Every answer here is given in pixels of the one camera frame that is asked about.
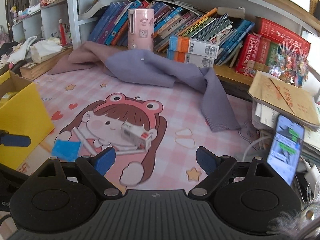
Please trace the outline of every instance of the smartphone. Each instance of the smartphone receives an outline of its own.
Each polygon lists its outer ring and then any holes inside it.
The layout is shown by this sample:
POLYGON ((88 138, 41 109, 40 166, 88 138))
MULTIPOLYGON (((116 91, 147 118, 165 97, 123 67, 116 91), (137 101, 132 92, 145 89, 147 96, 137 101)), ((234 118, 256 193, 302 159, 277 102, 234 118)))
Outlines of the smartphone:
POLYGON ((299 163, 304 138, 304 127, 279 115, 267 163, 292 184, 299 163))

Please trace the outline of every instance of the purple cloth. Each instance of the purple cloth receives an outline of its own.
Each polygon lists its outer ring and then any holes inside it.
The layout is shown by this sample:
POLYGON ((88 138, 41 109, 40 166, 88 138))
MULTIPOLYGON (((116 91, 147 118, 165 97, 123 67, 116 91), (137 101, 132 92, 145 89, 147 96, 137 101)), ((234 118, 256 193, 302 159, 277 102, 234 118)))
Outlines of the purple cloth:
POLYGON ((104 63, 106 74, 124 82, 172 88, 178 79, 204 94, 201 111, 213 132, 240 128, 213 68, 172 61, 143 49, 116 53, 104 63))

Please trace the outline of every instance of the yellow box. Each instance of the yellow box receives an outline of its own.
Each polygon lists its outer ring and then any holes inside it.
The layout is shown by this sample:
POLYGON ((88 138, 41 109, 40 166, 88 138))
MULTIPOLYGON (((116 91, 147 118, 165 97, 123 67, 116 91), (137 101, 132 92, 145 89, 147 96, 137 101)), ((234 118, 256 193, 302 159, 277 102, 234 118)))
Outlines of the yellow box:
POLYGON ((54 126, 36 89, 36 84, 7 71, 0 76, 0 99, 8 92, 18 92, 0 107, 0 130, 26 135, 29 147, 0 145, 0 163, 17 169, 54 126))

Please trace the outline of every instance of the pink humidifier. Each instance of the pink humidifier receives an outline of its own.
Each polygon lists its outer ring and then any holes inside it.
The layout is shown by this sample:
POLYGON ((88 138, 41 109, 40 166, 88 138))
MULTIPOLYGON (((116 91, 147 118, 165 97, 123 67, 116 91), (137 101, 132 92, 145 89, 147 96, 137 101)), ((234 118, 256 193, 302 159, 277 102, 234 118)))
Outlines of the pink humidifier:
POLYGON ((128 10, 128 48, 153 51, 153 9, 128 10))

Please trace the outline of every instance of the red heart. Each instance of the red heart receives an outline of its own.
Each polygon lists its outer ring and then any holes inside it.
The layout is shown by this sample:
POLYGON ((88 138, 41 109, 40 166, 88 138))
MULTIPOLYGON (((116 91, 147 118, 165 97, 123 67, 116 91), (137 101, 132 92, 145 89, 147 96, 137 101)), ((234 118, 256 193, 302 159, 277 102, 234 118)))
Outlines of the red heart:
POLYGON ((72 109, 75 109, 77 106, 78 106, 78 104, 70 104, 69 108, 72 110, 72 109))
POLYGON ((61 112, 60 111, 57 111, 57 112, 55 112, 54 114, 53 114, 53 116, 51 117, 51 120, 59 120, 59 119, 61 119, 63 117, 63 114, 61 114, 61 112))

